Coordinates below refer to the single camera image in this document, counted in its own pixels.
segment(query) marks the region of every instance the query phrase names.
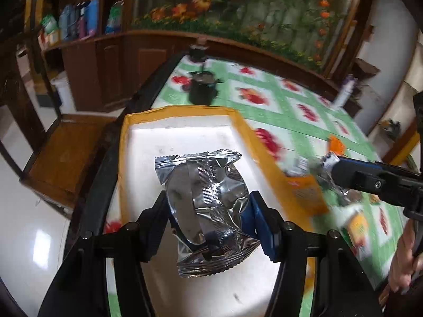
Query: foil snack package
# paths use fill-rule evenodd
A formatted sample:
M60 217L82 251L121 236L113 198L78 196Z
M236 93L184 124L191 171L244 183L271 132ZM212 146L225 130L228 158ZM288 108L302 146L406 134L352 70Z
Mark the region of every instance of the foil snack package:
M219 150L155 159L171 208L182 277L216 274L236 266L260 244L242 232L250 207L247 186L234 162L241 154Z

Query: tiled floor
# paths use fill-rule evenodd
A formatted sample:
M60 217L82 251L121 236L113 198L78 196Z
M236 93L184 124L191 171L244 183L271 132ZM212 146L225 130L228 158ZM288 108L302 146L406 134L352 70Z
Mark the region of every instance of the tiled floor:
M47 130L56 119L54 110L39 108L32 84L27 89ZM59 93L62 113L75 113L67 88ZM0 138L23 168L32 150L6 107L0 108ZM0 192L0 276L24 312L35 317L62 263L69 221L23 187L1 156Z

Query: bottle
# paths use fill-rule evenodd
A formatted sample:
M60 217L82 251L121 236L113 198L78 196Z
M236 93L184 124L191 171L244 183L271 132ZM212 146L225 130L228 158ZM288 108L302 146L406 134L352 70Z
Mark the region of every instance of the bottle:
M105 33L109 34L121 31L122 7L123 0L117 1L113 6L111 6Z
M86 25L85 25L85 7L81 8L81 16L78 21L78 33L79 33L79 39L85 37L86 34Z
M342 106L344 106L344 104L346 103L346 101L350 97L352 90L354 89L354 85L355 85L356 81L357 81L357 79L354 78L352 74L349 74L344 79L344 81L342 82L342 89L338 93L337 97L332 102L332 105L330 107L332 110L337 111Z
M90 37L95 36L97 34L99 0L91 0L85 13L87 15L87 34Z
M75 22L75 8L71 4L68 4L65 6L59 17L59 28L62 41L75 39L76 32L72 30L75 28Z
M56 44L59 41L59 27L56 19L51 14L47 14L41 20L41 24L44 27L44 32L48 35L49 44Z

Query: table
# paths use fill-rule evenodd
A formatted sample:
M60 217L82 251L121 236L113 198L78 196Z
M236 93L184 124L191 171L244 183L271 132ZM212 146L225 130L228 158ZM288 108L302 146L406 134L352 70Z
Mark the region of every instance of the table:
M251 128L264 136L265 145L282 169L292 166L300 155L308 159L327 153L327 138L335 134L347 147L346 156L362 161L380 160L371 144L344 111L332 111L329 102L303 86L252 67L219 59L209 59L207 70L223 81L217 86L218 97L213 105L237 109ZM189 72L200 70L200 65L181 58L160 90L152 108L189 104L185 84ZM403 230L401 210L384 202L371 204L368 194L359 203L342 207L335 192L324 191L329 213L313 218L317 232L340 229L357 211L362 211L369 224L368 255L360 263L376 287L388 274L396 242ZM121 226L115 189L104 226L113 232ZM113 267L107 262L107 282L112 316L120 316ZM303 299L300 316L308 316L312 292Z

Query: human hand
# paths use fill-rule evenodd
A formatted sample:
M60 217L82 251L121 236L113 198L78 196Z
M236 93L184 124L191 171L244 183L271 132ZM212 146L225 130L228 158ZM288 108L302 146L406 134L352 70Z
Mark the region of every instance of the human hand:
M399 288L407 288L411 284L411 275L415 271L423 269L423 257L413 257L415 241L413 220L409 219L405 225L403 234L398 240L397 250L391 262L389 270L389 285L392 291Z

